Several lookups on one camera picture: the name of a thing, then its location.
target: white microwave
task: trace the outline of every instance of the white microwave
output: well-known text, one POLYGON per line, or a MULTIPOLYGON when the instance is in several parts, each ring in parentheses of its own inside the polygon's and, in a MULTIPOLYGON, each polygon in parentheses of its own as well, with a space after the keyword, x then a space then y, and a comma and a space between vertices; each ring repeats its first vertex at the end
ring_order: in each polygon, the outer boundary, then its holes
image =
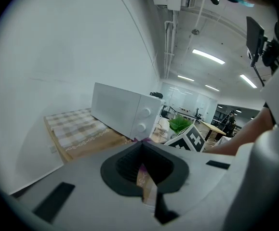
POLYGON ((151 137, 164 100, 95 83, 91 114, 127 138, 151 137))

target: checkered tablecloth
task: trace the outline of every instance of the checkered tablecloth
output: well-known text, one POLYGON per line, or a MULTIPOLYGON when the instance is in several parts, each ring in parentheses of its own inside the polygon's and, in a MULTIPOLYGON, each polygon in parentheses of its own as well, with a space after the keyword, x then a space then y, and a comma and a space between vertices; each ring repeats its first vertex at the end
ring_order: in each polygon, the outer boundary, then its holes
POLYGON ((44 121, 57 148, 72 159, 131 141, 94 118, 91 109, 49 115, 44 121))

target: cable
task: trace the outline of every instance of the cable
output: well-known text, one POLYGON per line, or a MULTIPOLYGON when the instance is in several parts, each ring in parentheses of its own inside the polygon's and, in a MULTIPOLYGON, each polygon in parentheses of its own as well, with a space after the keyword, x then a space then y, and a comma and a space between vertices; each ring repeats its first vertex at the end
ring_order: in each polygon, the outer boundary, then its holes
POLYGON ((254 66, 253 66, 253 68, 254 68, 255 73, 257 74, 257 76, 258 76, 258 78, 259 78, 259 80, 260 80, 261 84, 262 84, 262 85, 263 85, 263 87, 264 87, 264 86, 265 86, 265 84, 264 84, 263 80, 261 79, 261 77, 260 77, 260 75, 259 75, 259 73, 258 73, 258 71, 257 71, 256 65, 254 65, 254 66))

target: person's arm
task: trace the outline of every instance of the person's arm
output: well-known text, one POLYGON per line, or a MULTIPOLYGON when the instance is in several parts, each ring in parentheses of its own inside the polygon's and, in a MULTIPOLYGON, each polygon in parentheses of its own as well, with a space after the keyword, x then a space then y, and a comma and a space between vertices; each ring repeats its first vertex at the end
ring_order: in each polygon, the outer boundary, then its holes
POLYGON ((263 132, 273 128, 271 114, 263 107, 259 114, 249 121, 230 141, 212 147, 206 153, 236 155, 238 148, 246 143, 254 142, 263 132))

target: fluorescent light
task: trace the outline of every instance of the fluorescent light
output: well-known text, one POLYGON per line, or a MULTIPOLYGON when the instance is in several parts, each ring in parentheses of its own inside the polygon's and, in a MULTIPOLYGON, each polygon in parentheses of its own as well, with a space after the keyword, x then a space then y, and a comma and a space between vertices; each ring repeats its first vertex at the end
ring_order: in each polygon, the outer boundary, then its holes
POLYGON ((189 79, 189 78, 186 78, 186 77, 183 77, 181 75, 178 75, 179 78, 182 78, 182 79, 187 79, 187 80, 190 80, 190 81, 194 81, 193 79, 189 79))
POLYGON ((209 59, 211 59, 211 60, 213 60, 213 61, 216 61, 216 62, 219 63, 219 64, 224 64, 224 63, 225 63, 224 61, 222 61, 222 60, 216 58, 215 56, 211 56, 211 55, 209 55, 209 54, 207 54, 207 53, 205 53, 205 52, 198 51, 198 50, 196 50, 196 49, 193 50, 193 53, 198 54, 198 55, 201 55, 201 56, 204 56, 204 57, 207 57, 207 58, 209 58, 209 59))
POLYGON ((251 82, 250 79, 247 78, 245 75, 240 75, 240 77, 241 77, 242 79, 244 79, 247 83, 249 83, 249 84, 251 85, 251 87, 257 88, 257 87, 254 85, 254 83, 251 82))
POLYGON ((215 89, 214 87, 211 87, 211 86, 208 86, 208 85, 205 85, 206 87, 209 87, 209 88, 211 88, 211 89, 213 89, 213 90, 216 90, 216 91, 220 91, 220 90, 218 90, 218 89, 215 89))

